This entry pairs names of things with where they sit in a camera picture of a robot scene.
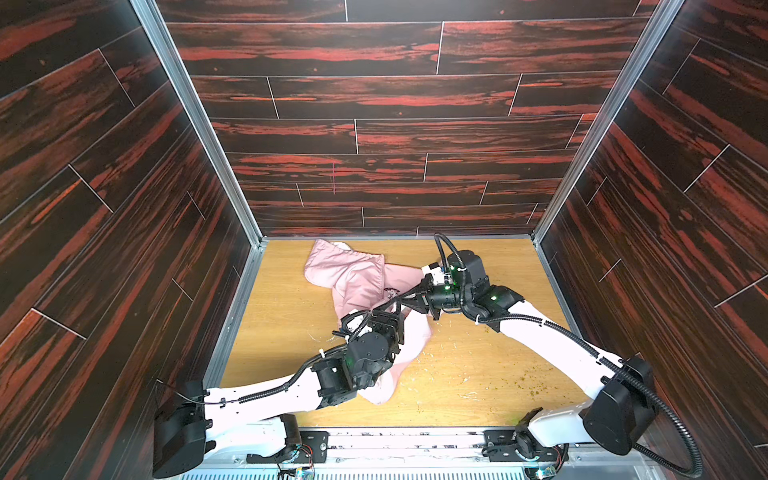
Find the pink zip jacket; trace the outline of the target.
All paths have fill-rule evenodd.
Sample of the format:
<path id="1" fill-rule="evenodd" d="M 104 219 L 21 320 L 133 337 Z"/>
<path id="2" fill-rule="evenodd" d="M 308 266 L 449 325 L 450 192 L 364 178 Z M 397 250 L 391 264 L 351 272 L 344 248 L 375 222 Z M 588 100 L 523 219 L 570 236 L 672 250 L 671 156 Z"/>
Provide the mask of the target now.
<path id="1" fill-rule="evenodd" d="M 395 293 L 417 286 L 423 279 L 415 267 L 388 264 L 381 254 L 353 250 L 343 242 L 317 240 L 304 266 L 304 276 L 315 286 L 331 291 L 339 318 L 378 306 Z M 431 339 L 428 317 L 415 311 L 404 322 L 404 344 L 393 366 L 375 385 L 361 391 L 364 399 L 375 405 L 388 402 L 395 393 L 400 376 L 422 353 Z"/>

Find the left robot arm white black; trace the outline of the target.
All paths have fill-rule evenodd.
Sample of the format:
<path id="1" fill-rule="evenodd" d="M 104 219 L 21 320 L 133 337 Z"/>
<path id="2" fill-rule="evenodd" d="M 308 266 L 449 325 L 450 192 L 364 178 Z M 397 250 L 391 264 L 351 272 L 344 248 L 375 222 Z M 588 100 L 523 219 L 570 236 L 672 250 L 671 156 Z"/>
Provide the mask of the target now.
<path id="1" fill-rule="evenodd" d="M 298 446 L 290 415 L 337 406 L 371 388 L 404 343 L 404 315 L 377 307 L 343 317 L 342 345 L 305 361 L 292 375 L 242 387 L 204 388 L 199 380 L 172 388 L 154 418 L 152 475 L 186 473 L 204 459 L 251 446 L 262 458 Z"/>

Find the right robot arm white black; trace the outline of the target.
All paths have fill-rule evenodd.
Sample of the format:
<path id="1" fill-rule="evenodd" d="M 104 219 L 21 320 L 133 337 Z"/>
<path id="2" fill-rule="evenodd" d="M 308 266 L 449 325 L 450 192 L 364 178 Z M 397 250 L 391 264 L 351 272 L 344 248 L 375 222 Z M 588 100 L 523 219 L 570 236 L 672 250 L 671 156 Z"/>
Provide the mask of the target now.
<path id="1" fill-rule="evenodd" d="M 650 365 L 627 360 L 550 321 L 512 289 L 490 283 L 482 260 L 461 250 L 424 268 L 422 281 L 398 295 L 401 305 L 439 318 L 456 311 L 503 334 L 564 373 L 588 397 L 559 410 L 534 409 L 516 425 L 517 455 L 535 461 L 543 449 L 594 443 L 615 455 L 637 448 L 659 413 Z"/>

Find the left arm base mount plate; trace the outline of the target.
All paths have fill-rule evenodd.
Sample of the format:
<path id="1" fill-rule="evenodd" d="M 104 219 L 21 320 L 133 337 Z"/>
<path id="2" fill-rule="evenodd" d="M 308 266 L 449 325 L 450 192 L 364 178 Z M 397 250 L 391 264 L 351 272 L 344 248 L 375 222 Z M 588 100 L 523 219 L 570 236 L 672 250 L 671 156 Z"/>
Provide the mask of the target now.
<path id="1" fill-rule="evenodd" d="M 287 452 L 282 463 L 323 464 L 327 461 L 330 433 L 324 430 L 300 430 L 286 439 Z"/>

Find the aluminium front rail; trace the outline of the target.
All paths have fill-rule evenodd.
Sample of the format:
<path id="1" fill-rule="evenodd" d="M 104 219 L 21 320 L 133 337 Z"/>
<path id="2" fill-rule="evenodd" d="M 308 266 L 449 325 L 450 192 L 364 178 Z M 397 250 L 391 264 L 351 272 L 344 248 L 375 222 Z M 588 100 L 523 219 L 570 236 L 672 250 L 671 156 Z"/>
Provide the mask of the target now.
<path id="1" fill-rule="evenodd" d="M 208 459 L 184 479 L 662 479 L 640 454 L 613 455 L 573 443 L 563 463 L 491 462 L 485 430 L 511 428 L 331 428 L 323 464 L 279 463 L 251 452 Z"/>

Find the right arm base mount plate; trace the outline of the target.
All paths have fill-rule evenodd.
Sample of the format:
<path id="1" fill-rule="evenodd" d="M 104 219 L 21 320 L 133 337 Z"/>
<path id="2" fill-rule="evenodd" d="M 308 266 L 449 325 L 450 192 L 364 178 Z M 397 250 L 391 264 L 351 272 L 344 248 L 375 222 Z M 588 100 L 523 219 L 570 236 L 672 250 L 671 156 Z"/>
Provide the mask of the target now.
<path id="1" fill-rule="evenodd" d="M 516 430 L 485 430 L 481 454 L 491 462 L 563 463 L 569 459 L 564 445 L 544 447 L 533 436 Z"/>

